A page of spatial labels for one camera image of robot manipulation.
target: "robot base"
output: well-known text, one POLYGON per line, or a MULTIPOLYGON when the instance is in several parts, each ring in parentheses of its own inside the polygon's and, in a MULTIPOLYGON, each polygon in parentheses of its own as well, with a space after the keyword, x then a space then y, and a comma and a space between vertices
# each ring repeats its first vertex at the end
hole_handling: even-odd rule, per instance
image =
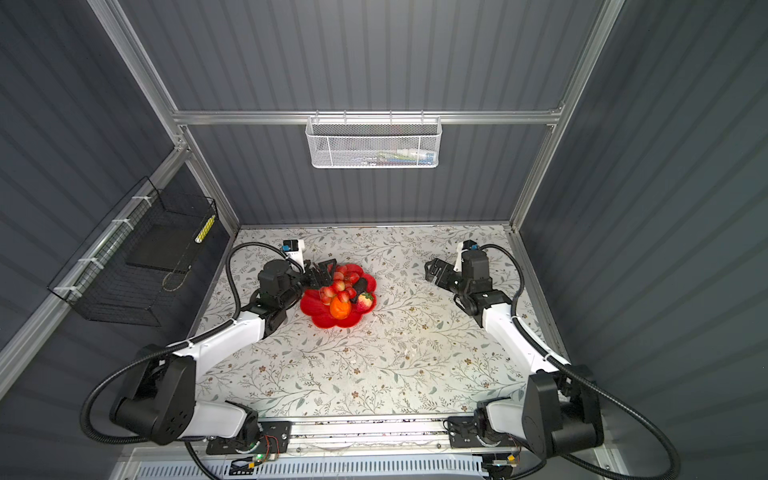
POLYGON ((515 447, 515 442, 504 433, 495 433, 493 439, 478 437, 475 419, 468 416, 448 417, 445 424, 449 427, 452 449, 481 449, 483 447, 515 447))
MULTIPOLYGON (((290 422, 261 422, 259 421, 261 438, 256 449, 248 455, 266 453, 266 439, 264 435, 269 435, 277 439, 277 451, 285 453, 288 451, 288 442, 290 441, 290 422)), ((275 453, 275 441, 270 439, 270 454, 275 453)), ((222 439, 216 437, 208 442, 205 448, 207 455, 237 455, 237 449, 243 448, 236 439, 222 439)))

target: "white wire basket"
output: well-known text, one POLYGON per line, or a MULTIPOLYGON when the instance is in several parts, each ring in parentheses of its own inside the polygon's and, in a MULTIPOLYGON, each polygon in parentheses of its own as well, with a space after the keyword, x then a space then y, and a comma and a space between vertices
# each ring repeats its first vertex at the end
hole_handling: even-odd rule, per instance
POLYGON ((306 122, 316 168, 434 168, 441 136, 440 117, 316 115, 306 122))

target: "table surface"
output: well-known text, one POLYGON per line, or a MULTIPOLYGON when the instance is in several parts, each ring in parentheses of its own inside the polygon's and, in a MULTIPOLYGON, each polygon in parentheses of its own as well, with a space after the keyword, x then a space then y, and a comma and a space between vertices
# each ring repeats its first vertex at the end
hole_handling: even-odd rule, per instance
MULTIPOLYGON (((508 246, 502 226, 362 227, 241 230, 235 244, 275 246, 302 238, 305 259, 335 257, 373 275, 378 305, 351 329, 315 327, 298 308, 269 338, 247 346, 197 380, 202 400, 233 400, 262 417, 384 415, 471 412, 479 400, 521 400, 526 366, 452 302, 452 294, 424 280, 424 263, 450 263, 456 244, 508 246)), ((509 296, 518 275, 500 252, 490 250, 494 287, 509 296)), ((232 272, 243 303, 258 287, 262 265, 275 258, 265 249, 243 249, 232 272)), ((233 300, 224 272, 198 332, 230 317, 233 300)), ((528 294, 518 315, 541 336, 528 294)))

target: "white vent grille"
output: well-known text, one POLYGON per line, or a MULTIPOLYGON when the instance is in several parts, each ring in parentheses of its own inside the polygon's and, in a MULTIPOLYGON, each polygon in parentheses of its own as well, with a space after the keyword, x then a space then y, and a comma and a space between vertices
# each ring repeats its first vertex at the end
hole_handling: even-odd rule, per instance
POLYGON ((370 124, 311 117, 306 122, 306 140, 317 168, 434 168, 441 136, 440 118, 370 124))
MULTIPOLYGON (((235 478, 347 478, 373 475, 465 475, 483 477, 482 460, 472 455, 387 455, 373 457, 281 458, 256 468, 250 475, 229 475, 229 460, 205 460, 217 476, 235 478)), ((203 480, 206 477, 191 460, 142 462, 136 480, 203 480)))

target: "gray corrugated wall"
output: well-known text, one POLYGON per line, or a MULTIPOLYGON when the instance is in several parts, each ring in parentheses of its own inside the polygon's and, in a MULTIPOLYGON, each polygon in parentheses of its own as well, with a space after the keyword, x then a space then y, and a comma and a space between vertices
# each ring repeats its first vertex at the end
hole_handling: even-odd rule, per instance
MULTIPOLYGON (((599 0, 122 2, 182 110, 556 108, 599 0)), ((508 220, 545 127, 447 126, 440 165, 316 170, 301 127, 192 127, 249 223, 508 220)))
MULTIPOLYGON (((630 2, 522 236, 568 352, 672 438, 763 478, 768 3, 630 2)), ((611 414, 637 473, 658 447, 611 414)))
POLYGON ((0 2, 0 346, 173 144, 85 2, 0 2))
POLYGON ((299 126, 190 128, 243 224, 508 221, 544 125, 444 127, 437 168, 318 169, 299 126))
MULTIPOLYGON (((0 71, 4 346, 78 244, 173 145, 85 1, 1 1, 0 71)), ((186 168, 168 188, 200 193, 186 168)), ((163 329, 62 321, 0 400, 1 477, 107 478, 120 448, 80 433, 80 404, 143 345, 187 334, 227 243, 221 225, 206 243, 163 329)))
POLYGON ((182 110, 556 108, 599 0, 121 3, 182 110))

